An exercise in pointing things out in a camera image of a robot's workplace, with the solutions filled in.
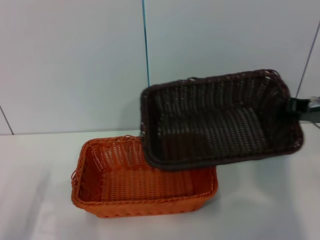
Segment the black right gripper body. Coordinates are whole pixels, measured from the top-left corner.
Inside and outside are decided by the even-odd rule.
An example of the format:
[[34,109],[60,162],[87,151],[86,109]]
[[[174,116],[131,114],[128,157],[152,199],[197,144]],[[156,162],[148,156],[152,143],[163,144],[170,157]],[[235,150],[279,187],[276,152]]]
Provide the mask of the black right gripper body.
[[302,114],[299,119],[311,123],[320,123],[320,97],[312,96],[309,99],[304,99]]

